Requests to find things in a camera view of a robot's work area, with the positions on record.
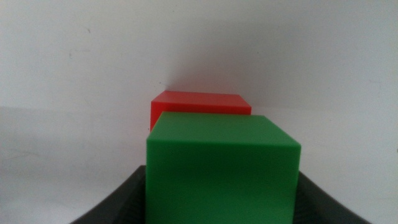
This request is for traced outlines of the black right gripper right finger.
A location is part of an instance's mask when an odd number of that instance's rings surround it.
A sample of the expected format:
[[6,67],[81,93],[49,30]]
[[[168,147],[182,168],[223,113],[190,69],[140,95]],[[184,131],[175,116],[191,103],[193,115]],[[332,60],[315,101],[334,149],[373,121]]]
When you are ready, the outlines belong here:
[[302,172],[295,201],[295,224],[370,224],[339,203]]

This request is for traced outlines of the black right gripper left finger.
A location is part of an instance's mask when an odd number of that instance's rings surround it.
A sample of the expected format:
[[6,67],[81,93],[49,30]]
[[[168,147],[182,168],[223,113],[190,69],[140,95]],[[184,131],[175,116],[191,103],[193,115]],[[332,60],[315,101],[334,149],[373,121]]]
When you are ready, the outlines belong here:
[[145,223],[146,167],[139,166],[114,192],[73,224]]

